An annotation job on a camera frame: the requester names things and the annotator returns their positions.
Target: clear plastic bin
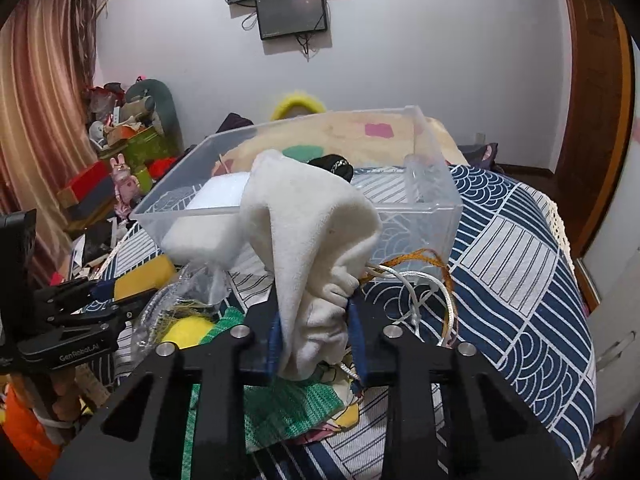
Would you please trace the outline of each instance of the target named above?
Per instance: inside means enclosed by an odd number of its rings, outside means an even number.
[[[179,219],[193,217],[194,229],[199,222],[206,222],[203,217],[207,216],[220,221],[224,215],[232,221],[238,208],[184,207],[212,172],[249,171],[255,155],[268,148],[294,158],[329,153],[347,158],[354,167],[352,184],[374,203],[383,223],[372,262],[382,263],[421,248],[430,248],[444,262],[448,260],[462,200],[429,120],[414,106],[328,112],[213,134],[152,189],[131,218],[140,222],[160,248]],[[250,268],[258,271],[255,261]],[[420,261],[397,268],[440,275],[438,269]]]

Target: plastic bag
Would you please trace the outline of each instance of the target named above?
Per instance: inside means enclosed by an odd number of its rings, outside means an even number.
[[[177,279],[151,298],[134,322],[131,358],[138,364],[179,319],[202,316],[218,319],[220,304],[229,295],[226,272],[214,263],[190,262]]]

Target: brown door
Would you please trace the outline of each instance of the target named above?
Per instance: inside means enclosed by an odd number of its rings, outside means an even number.
[[[577,258],[593,240],[620,176],[634,82],[629,35],[610,1],[567,3],[573,74],[556,199]]]

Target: red box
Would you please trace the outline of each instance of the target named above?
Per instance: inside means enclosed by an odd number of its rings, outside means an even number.
[[[81,173],[73,177],[65,187],[58,192],[58,202],[62,207],[77,205],[96,187],[102,179],[109,175],[107,166],[101,160],[94,162]]]

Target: bed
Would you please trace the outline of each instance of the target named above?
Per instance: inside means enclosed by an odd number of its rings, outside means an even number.
[[[594,424],[594,353],[557,209],[529,186],[468,167],[444,127],[438,142],[463,200],[449,259],[460,339],[476,345],[501,371],[579,471]],[[160,200],[152,209],[180,209],[186,203]],[[102,268],[102,276],[119,276],[159,253],[135,225]],[[236,275],[234,281],[248,306],[263,301],[270,289],[264,276]],[[393,305],[399,314],[406,308],[405,294],[388,283],[367,289],[369,299]],[[90,308],[100,309],[100,304]],[[423,312],[427,338],[440,331],[438,312],[431,303]],[[103,383],[117,386],[130,373],[129,341],[130,329],[121,334],[120,349],[112,357],[94,363]],[[445,446],[437,388],[432,395]],[[366,390],[355,428],[304,446],[283,443],[253,453],[248,456],[250,478],[378,478],[385,413],[386,390]]]

